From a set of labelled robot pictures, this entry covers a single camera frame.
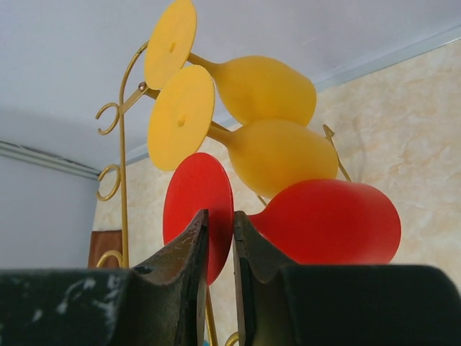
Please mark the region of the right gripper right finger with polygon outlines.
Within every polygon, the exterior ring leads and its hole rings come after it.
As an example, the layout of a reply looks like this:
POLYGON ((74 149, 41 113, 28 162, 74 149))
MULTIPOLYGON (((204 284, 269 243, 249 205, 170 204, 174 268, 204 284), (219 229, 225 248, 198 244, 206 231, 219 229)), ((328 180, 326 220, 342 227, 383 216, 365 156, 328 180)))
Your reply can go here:
POLYGON ((234 215, 241 345, 458 345, 460 292, 426 265, 299 265, 234 215))

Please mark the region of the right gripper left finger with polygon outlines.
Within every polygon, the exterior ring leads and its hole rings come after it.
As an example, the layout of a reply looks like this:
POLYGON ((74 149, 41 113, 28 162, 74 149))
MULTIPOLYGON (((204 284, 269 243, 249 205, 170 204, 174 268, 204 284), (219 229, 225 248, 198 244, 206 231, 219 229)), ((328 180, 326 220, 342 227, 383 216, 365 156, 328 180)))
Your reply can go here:
POLYGON ((208 212, 130 269, 1 271, 3 345, 201 345, 208 212))

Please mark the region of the red wine glass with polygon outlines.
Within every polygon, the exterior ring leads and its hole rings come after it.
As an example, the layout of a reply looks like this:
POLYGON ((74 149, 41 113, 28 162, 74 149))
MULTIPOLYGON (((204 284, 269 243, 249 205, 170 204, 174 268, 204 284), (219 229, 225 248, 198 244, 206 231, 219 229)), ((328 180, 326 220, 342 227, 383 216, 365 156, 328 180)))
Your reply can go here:
MULTIPOLYGON (((201 210, 208 212, 212 284, 228 258, 234 202, 228 175, 212 155, 195 153, 175 170, 163 212, 163 240, 173 241, 201 210)), ((373 186, 337 179, 311 179, 278 193, 254 228, 302 265, 387 264, 398 251, 401 222, 391 200, 373 186)))

